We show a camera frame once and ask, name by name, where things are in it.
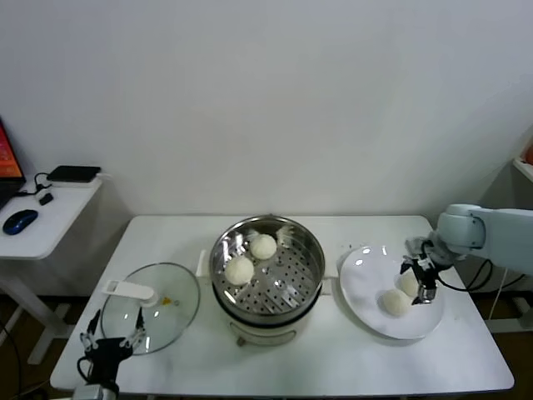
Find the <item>white wall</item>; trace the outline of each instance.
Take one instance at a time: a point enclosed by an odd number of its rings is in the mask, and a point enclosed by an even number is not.
[[[104,210],[433,215],[480,197],[526,140],[532,15],[526,0],[0,0],[0,114],[34,169],[111,173]]]

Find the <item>pot lid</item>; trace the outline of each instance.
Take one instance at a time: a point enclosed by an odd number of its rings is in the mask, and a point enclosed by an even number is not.
[[[171,262],[141,267],[124,281],[109,281],[102,310],[105,338],[130,335],[142,310],[146,336],[134,354],[156,352],[180,337],[197,314],[200,288],[185,267]]]

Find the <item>blue mouse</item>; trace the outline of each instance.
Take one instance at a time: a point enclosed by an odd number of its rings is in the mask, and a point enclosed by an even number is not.
[[[3,224],[3,231],[7,235],[16,235],[24,230],[30,223],[35,221],[39,213],[36,210],[22,210],[15,212]]]

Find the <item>computer screen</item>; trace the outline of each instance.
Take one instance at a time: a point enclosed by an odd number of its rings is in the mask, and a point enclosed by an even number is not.
[[[0,178],[21,178],[22,170],[18,166],[15,154],[7,140],[7,134],[0,121]]]

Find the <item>steamed bun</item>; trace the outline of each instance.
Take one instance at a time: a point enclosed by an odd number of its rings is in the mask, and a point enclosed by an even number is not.
[[[257,235],[250,243],[252,256],[259,260],[267,260],[276,254],[277,244],[270,235]]]
[[[385,310],[395,317],[402,317],[411,309],[411,299],[398,289],[391,289],[381,296]]]
[[[245,256],[238,256],[229,261],[224,273],[229,283],[241,286],[252,280],[253,272],[252,261]]]
[[[418,296],[418,281],[416,280],[415,273],[412,272],[412,270],[402,274],[398,280],[398,283],[400,285],[400,289],[403,290],[407,296],[411,298]]]

